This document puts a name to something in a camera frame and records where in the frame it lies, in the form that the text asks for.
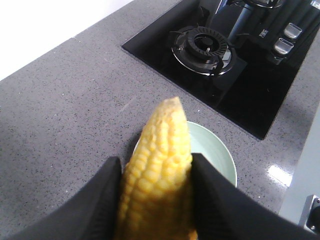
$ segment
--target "black glass cooktop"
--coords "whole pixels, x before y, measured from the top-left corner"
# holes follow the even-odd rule
[[[123,48],[262,140],[319,29],[315,2],[183,0]]]

